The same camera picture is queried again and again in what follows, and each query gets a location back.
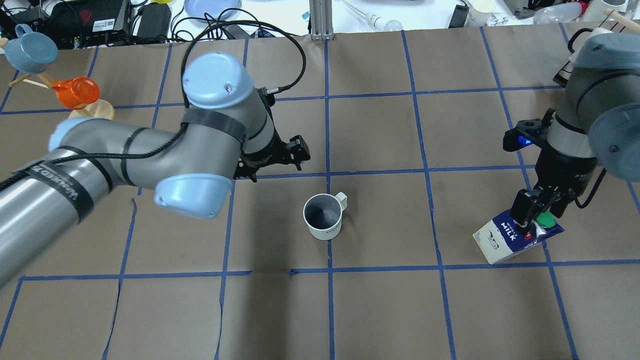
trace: mug handle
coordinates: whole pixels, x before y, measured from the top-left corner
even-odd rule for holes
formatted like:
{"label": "mug handle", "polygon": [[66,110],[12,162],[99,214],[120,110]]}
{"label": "mug handle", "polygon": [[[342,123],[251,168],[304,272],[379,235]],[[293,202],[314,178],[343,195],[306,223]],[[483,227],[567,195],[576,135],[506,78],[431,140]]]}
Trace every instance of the mug handle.
{"label": "mug handle", "polygon": [[343,192],[339,192],[335,196],[335,198],[338,200],[338,202],[340,203],[340,207],[344,211],[347,208],[347,195],[345,195]]}
{"label": "mug handle", "polygon": [[27,24],[17,24],[15,26],[15,34],[18,35],[18,37],[32,32],[33,30],[31,30]]}

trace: gray robot arm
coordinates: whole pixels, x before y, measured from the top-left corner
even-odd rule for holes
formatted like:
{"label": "gray robot arm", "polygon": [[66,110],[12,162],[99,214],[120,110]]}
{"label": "gray robot arm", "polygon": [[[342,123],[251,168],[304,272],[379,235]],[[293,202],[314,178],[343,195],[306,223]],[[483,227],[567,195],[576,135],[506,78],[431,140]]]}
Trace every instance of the gray robot arm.
{"label": "gray robot arm", "polygon": [[503,148],[531,143],[541,148],[538,183],[518,192],[510,212],[523,234],[544,211],[561,217],[584,193],[598,162],[616,177],[640,181],[640,37],[589,38],[557,111],[520,121],[505,133]]}
{"label": "gray robot arm", "polygon": [[309,160],[301,136],[276,131],[269,99],[229,54],[194,60],[184,73],[180,132],[71,118],[49,142],[50,153],[0,190],[0,287],[66,230],[80,223],[116,186],[155,190],[158,206],[214,218],[232,179],[256,181],[260,167]]}

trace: black strap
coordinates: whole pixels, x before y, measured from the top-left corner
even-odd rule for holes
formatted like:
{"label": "black strap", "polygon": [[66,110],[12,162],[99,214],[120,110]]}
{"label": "black strap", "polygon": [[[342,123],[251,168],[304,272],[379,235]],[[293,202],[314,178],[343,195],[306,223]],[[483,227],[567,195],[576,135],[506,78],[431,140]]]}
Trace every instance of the black strap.
{"label": "black strap", "polygon": [[[73,151],[76,154],[81,154],[81,155],[85,155],[86,154],[86,152],[78,149],[75,146],[62,145],[62,146],[60,146],[58,148],[59,149],[63,149],[63,150]],[[87,160],[89,160],[93,164],[93,166],[96,167],[98,169],[98,171],[100,171],[102,176],[104,176],[104,180],[107,182],[107,186],[109,187],[109,192],[112,192],[113,191],[113,181],[111,180],[111,176],[109,175],[109,172],[107,171],[107,169],[105,169],[97,159],[88,158]]]}
{"label": "black strap", "polygon": [[[129,138],[127,139],[127,141],[124,143],[124,148],[122,149],[122,153],[123,154],[128,154],[129,153],[129,148],[131,147],[131,143],[133,143],[133,140],[136,138],[136,136],[138,136],[143,130],[148,129],[148,127],[141,127],[137,130],[135,130],[133,133],[131,133],[131,135],[129,135]],[[136,186],[131,179],[129,179],[129,173],[127,172],[127,159],[122,159],[120,161],[120,171],[122,172],[122,179],[129,185],[131,186]]]}
{"label": "black strap", "polygon": [[62,194],[78,212],[78,223],[93,210],[93,199],[82,184],[57,165],[43,161],[25,170],[34,179],[41,181]]}
{"label": "black strap", "polygon": [[247,129],[240,121],[214,110],[200,108],[186,108],[182,122],[203,125],[233,136],[240,143],[244,143]]}

